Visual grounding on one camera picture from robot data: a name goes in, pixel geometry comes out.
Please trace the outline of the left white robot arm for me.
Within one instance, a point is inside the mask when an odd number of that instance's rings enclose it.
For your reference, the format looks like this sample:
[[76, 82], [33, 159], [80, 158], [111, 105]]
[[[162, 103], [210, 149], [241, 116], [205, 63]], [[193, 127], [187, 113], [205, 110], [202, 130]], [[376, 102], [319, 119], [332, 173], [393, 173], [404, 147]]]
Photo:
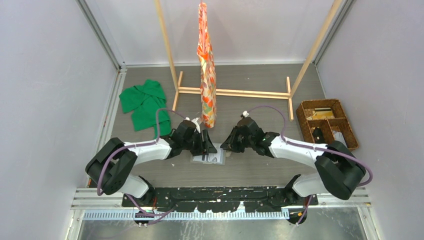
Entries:
[[133, 167], [170, 159], [182, 151], [194, 157], [218, 152], [208, 131], [201, 130], [194, 120], [185, 119], [170, 134], [153, 141], [123, 142], [118, 137], [111, 138], [88, 162], [85, 172], [96, 183], [98, 194], [131, 195], [141, 207], [148, 207], [154, 199], [152, 186], [143, 177], [133, 175]]

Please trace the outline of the grey card holder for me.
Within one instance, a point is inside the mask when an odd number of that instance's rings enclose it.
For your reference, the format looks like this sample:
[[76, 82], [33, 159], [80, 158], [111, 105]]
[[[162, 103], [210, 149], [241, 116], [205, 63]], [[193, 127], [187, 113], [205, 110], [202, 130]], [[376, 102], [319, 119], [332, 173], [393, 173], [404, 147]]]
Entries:
[[191, 163], [208, 164], [208, 165], [224, 165], [226, 159], [231, 155], [231, 152], [220, 148], [220, 143], [213, 143], [217, 153], [207, 153], [203, 155], [193, 156]]

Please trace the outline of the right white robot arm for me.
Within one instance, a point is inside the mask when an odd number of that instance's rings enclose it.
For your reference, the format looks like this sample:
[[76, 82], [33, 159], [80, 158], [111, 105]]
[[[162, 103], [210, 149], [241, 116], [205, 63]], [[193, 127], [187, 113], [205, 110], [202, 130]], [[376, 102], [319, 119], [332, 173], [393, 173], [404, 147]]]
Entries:
[[251, 148], [260, 156], [291, 160], [313, 168], [315, 173], [296, 174], [284, 187], [285, 198], [291, 205], [299, 205], [305, 197], [315, 194], [348, 200], [367, 173], [340, 141], [314, 144], [277, 132], [264, 132], [251, 117], [242, 118], [220, 147], [233, 153]]

